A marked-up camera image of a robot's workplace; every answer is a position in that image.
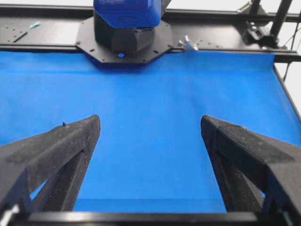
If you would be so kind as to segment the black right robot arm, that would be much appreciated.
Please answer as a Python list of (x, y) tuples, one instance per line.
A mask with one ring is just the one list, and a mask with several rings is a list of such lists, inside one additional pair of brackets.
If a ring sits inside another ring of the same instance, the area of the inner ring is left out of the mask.
[(112, 52), (135, 53), (155, 40), (169, 0), (95, 0), (94, 31), (98, 44)]

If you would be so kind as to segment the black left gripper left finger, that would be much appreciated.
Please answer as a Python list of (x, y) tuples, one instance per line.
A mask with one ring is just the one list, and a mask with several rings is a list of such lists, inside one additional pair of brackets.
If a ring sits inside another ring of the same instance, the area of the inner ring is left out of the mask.
[(100, 136), (98, 115), (0, 148), (0, 209), (71, 211)]

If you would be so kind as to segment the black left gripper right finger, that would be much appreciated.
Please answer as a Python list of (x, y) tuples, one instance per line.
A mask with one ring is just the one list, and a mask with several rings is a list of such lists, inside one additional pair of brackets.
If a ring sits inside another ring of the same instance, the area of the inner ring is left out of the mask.
[(201, 136), (227, 211), (301, 211), (301, 149), (205, 115)]

